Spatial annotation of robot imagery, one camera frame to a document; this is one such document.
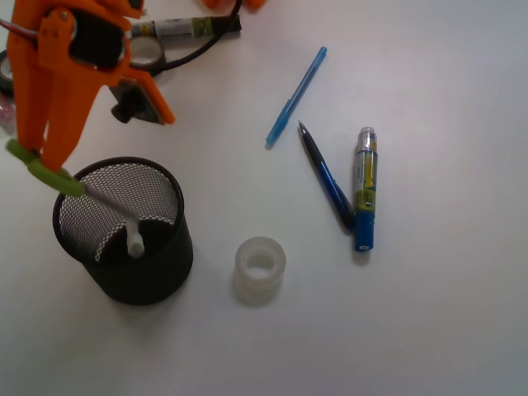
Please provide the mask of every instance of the white table surface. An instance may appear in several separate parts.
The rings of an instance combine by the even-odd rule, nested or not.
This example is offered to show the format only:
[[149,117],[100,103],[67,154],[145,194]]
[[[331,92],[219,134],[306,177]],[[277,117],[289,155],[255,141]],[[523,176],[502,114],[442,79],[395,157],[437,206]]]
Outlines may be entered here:
[[[174,126],[120,124],[102,89],[66,168],[148,158],[186,200],[191,275],[152,307],[101,292],[55,239],[56,193],[0,152],[0,394],[526,395],[527,15],[524,0],[269,0],[243,10],[239,40],[158,78]],[[378,133],[368,259],[337,224],[299,118],[349,196],[357,133]],[[257,235],[288,262],[280,296],[252,309],[230,279]]]

